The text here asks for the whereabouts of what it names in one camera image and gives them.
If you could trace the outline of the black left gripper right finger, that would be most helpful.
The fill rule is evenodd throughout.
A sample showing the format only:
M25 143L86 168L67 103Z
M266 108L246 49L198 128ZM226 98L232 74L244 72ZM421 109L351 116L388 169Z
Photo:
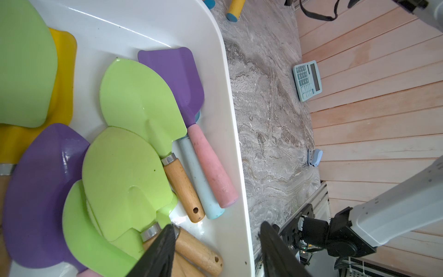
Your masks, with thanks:
M261 224L259 238L265 277L311 277L268 222Z

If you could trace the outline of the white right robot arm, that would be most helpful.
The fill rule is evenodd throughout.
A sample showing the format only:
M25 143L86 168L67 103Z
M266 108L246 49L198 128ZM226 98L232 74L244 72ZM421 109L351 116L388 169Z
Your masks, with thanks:
M393 1L426 24L443 30L443 1ZM320 92L316 63L293 67L297 93ZM418 174L374 199L338 212L328 223L314 218L308 204L282 230L286 247L305 252L324 249L332 257L364 257L404 233L443 220L443 156Z

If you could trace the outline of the white plastic storage box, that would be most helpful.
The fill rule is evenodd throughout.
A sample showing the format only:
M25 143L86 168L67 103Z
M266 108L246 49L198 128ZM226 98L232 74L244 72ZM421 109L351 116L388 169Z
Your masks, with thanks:
M221 254L224 277L252 277L254 258L248 206L226 53L220 29L201 1L33 1L47 29L66 31L77 42L71 127L93 139L105 127L99 84L116 58L135 60L140 50L191 49L206 88L203 131L226 166L238 201L218 219L191 223L183 208L173 213L190 233Z

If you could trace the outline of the green shovel wooden handle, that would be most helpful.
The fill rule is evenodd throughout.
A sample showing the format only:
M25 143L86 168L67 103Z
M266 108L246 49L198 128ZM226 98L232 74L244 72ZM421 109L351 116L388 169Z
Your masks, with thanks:
M140 234L158 220L158 212L177 196L189 219L205 217L197 193L180 160L164 165L139 135L109 126L89 146L82 182L93 225L109 243L135 260L143 253Z

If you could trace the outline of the yellow square shovel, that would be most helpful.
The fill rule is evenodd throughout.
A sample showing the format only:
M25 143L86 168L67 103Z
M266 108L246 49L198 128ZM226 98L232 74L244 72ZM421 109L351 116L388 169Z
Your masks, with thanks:
M226 18L231 22L237 22L241 16L245 0L232 0L226 13Z

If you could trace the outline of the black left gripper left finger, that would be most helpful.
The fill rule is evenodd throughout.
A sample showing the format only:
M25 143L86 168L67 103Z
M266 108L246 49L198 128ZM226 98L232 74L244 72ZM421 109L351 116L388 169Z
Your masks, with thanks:
M144 242L151 242L127 277L171 277L175 253L175 229L172 224L163 229L158 223L142 231Z

